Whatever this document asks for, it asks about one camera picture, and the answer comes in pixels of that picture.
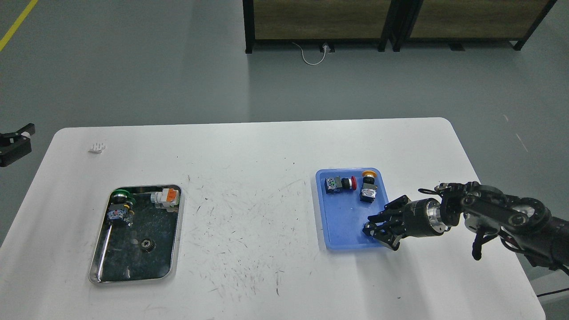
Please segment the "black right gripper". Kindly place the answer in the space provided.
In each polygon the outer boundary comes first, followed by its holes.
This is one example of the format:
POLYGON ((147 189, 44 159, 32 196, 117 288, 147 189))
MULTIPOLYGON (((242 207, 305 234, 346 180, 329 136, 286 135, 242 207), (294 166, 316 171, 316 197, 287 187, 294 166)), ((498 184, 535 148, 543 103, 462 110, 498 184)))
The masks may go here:
POLYGON ((450 230, 449 225, 443 223, 441 203, 434 198, 410 202, 408 196, 402 195, 367 219, 362 232, 392 251, 400 248, 400 241, 405 237, 441 236, 450 230), (401 216, 401 221, 390 221, 401 216))

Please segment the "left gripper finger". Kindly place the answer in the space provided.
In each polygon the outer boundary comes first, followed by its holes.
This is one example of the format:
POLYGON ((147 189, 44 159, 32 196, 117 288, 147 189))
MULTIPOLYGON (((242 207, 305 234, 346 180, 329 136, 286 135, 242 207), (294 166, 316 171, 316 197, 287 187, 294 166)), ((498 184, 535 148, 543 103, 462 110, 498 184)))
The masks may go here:
POLYGON ((20 160, 32 151, 30 136, 35 132, 35 124, 29 123, 16 132, 0 134, 0 166, 2 168, 20 160))

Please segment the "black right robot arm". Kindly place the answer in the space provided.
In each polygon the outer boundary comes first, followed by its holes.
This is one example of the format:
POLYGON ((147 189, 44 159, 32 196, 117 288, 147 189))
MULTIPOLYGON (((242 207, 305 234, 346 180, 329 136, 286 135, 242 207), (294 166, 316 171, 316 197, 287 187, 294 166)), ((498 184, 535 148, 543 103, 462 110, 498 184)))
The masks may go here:
POLYGON ((396 251, 404 238, 441 236, 463 218, 465 227, 475 233, 475 260, 482 258, 484 244, 499 239, 533 267, 568 273, 568 221, 553 216, 541 201, 504 194, 476 181, 439 184, 419 192, 428 198, 412 201, 400 196, 369 216, 362 233, 396 251))

